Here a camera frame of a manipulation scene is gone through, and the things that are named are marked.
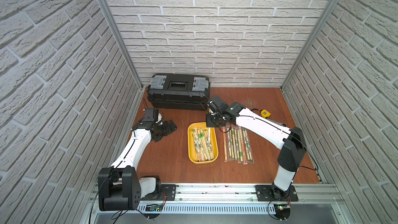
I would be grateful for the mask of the yellow plastic storage box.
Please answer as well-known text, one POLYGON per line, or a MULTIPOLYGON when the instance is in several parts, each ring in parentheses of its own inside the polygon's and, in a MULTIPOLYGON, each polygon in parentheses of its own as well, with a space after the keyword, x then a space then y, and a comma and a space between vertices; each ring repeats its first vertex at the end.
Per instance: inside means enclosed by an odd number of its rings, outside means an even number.
POLYGON ((214 147, 214 151, 215 151, 215 156, 216 158, 213 161, 210 162, 196 162, 196 156, 195 156, 195 151, 194 151, 194 145, 193 145, 193 138, 191 136, 191 130, 193 128, 203 128, 203 129, 207 129, 208 127, 206 126, 206 122, 198 122, 198 123, 193 123, 188 127, 188 155, 189 155, 189 159, 195 163, 195 164, 207 164, 207 163, 212 163, 214 162, 218 156, 219 156, 219 151, 218 151, 218 145, 217 145, 217 138, 216 138, 216 133, 214 128, 211 128, 211 142, 212 145, 214 147))

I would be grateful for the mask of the chopsticks pair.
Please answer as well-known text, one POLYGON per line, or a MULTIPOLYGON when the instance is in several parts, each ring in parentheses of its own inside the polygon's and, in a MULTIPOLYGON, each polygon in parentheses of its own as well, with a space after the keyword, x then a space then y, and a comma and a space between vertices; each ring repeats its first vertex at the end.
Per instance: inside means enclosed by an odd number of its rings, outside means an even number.
POLYGON ((234 147, 234 157, 237 161, 240 161, 240 157, 239 157, 239 148, 238 148, 238 143, 237 143, 237 138, 236 138, 236 129, 233 128, 231 130, 231 139, 233 142, 233 147, 234 147))
POLYGON ((237 143, 238 143, 239 160, 240 160, 240 163, 243 163, 244 162, 244 158, 243 158, 243 150, 242 150, 241 135, 240 135, 240 129, 239 128, 235 129, 235 135, 236 135, 236 139, 237 139, 237 143))
POLYGON ((254 163, 251 146, 250 146, 250 140, 249 140, 248 133, 247 133, 246 129, 243 129, 243 136, 244 136, 244 142, 245 142, 247 161, 248 161, 248 163, 254 163))
POLYGON ((231 139, 231 129, 227 132, 227 146, 228 146, 228 160, 234 160, 234 150, 233 150, 233 144, 232 144, 232 139, 231 139))
POLYGON ((243 157, 243 164, 248 164, 247 157, 246 157, 246 147, 245 147, 245 139, 242 128, 239 127, 239 139, 240 139, 240 146, 241 146, 241 153, 243 157))
POLYGON ((228 139, 227 134, 225 133, 225 128, 223 129, 223 146, 224 146, 224 161, 228 161, 228 139))

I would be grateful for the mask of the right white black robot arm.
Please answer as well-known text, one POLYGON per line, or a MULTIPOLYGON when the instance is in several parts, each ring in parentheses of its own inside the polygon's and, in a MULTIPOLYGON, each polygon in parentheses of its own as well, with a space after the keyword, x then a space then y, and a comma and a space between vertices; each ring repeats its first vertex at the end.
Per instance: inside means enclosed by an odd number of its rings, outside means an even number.
POLYGON ((275 200, 288 198, 293 179, 306 154, 303 131, 276 124, 236 102, 228 105, 216 97, 207 105, 211 110, 206 115, 208 127, 223 127, 227 123, 238 125, 263 137, 280 150, 278 171, 269 193, 275 200))

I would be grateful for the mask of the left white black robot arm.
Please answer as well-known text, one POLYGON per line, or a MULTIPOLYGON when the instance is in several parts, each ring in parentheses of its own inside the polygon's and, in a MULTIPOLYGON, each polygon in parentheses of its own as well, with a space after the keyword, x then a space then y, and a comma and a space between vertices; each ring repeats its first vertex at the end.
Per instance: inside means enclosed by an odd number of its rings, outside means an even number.
POLYGON ((137 210, 142 198, 162 194, 158 176, 138 178, 136 168, 147 145, 177 130, 173 120, 140 121, 117 160, 98 174, 98 206, 101 211, 137 210))

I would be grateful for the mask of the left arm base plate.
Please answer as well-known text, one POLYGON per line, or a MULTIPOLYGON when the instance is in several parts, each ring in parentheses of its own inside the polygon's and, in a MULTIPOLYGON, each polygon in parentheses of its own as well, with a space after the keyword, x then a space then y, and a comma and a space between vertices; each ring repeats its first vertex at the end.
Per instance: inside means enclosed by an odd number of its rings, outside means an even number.
POLYGON ((176 184, 162 184, 160 193, 148 194, 141 201, 174 201, 176 196, 176 184))

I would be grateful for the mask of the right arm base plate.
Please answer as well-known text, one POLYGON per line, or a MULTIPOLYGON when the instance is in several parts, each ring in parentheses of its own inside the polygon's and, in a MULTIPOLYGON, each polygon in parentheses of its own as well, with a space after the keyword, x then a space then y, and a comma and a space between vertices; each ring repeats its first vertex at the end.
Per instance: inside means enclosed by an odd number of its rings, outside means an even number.
POLYGON ((259 202, 289 201, 289 200, 292 202, 297 202, 299 200, 296 189, 293 185, 290 185, 287 191, 279 189, 274 184, 255 185, 255 190, 259 202))

